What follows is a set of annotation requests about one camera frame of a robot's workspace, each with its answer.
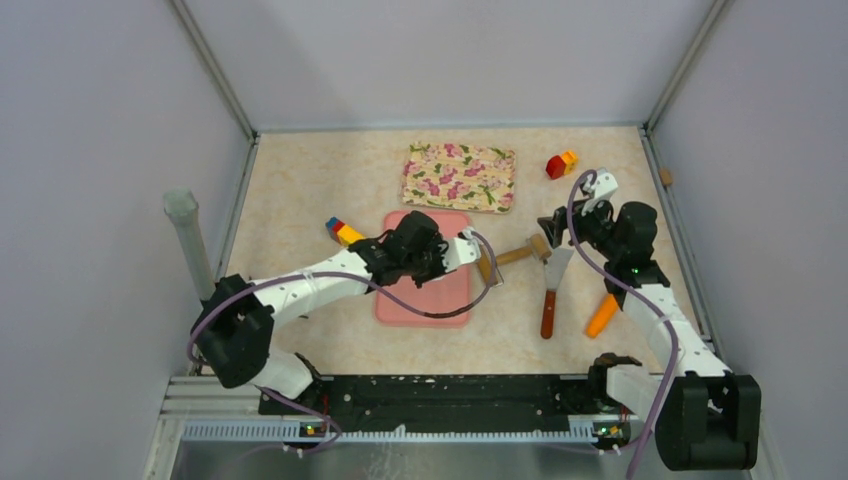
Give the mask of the wooden rolling pin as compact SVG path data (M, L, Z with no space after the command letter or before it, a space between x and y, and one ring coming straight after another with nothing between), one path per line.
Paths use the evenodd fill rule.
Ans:
M478 262L478 271L484 283L490 286L500 286L503 278L500 273L501 265L508 265L528 257L536 260L546 261L552 255L552 249L545 237L534 234L526 239L526 244L496 256L489 255L485 247L481 248L481 258Z

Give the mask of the metal scraper wooden handle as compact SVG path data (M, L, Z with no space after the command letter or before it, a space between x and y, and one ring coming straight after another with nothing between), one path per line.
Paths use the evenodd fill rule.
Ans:
M553 336L557 291L574 251L563 246L552 250L551 256L544 261L546 293L543 303L540 336L548 340Z

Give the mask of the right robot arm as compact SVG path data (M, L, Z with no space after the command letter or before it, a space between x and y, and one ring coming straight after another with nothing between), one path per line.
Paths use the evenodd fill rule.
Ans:
M633 321L657 360L661 380L633 364L616 365L586 385L589 404L620 404L650 426L663 464L673 471L749 470L758 457L762 392L702 340L654 259L657 211L639 201L619 209L580 200L537 222L555 246L588 244L605 260L599 272L617 307Z

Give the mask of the pink plastic tray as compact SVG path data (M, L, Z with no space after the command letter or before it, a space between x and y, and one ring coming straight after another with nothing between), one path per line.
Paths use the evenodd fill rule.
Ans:
M430 210L426 214L433 218L445 238L456 237L471 222L461 212ZM387 290L405 303L421 311L449 312L466 306L472 301L472 274L476 266L462 266L458 270L418 289L409 277L403 277ZM445 318L431 319L414 314L382 293L376 294L375 319L385 326L415 328L462 328L471 319L471 312Z

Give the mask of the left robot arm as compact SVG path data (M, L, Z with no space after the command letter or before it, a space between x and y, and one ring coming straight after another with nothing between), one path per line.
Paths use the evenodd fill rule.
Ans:
M298 354L273 347L278 329L338 300L372 292L425 318L458 316L476 304L429 312L388 289L403 278L421 288L478 262L490 250L474 228L447 238L432 217L413 210L380 236L356 240L311 266L266 280L247 281L239 274L220 279L202 303L187 353L191 361L209 367L225 389L270 388L295 412L308 413L321 397L317 375Z

